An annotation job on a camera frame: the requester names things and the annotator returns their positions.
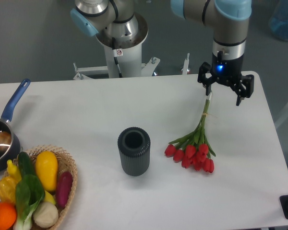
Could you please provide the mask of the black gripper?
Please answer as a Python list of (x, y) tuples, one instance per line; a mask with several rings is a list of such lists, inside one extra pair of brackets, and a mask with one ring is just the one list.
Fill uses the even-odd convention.
[(212, 66), (204, 62), (199, 67), (197, 81), (205, 88), (206, 96), (212, 91), (211, 85), (217, 82), (230, 86), (236, 93), (236, 106), (239, 106), (244, 98), (251, 97), (254, 90), (254, 75), (241, 74), (243, 57), (244, 55), (236, 59), (225, 60), (225, 55), (222, 55), (222, 59), (219, 60), (218, 56), (213, 54)]

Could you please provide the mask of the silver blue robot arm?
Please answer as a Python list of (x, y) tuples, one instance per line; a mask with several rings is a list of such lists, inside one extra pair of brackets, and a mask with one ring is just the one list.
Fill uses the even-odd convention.
[[(214, 31), (212, 62), (199, 67), (198, 82), (206, 93), (213, 83), (230, 87), (237, 103), (251, 97), (253, 75), (241, 68), (252, 12), (249, 0), (173, 0), (177, 16), (201, 22)], [(142, 43), (148, 35), (145, 19), (134, 11), (132, 0), (77, 0), (70, 12), (73, 23), (104, 46), (110, 78), (140, 77)]]

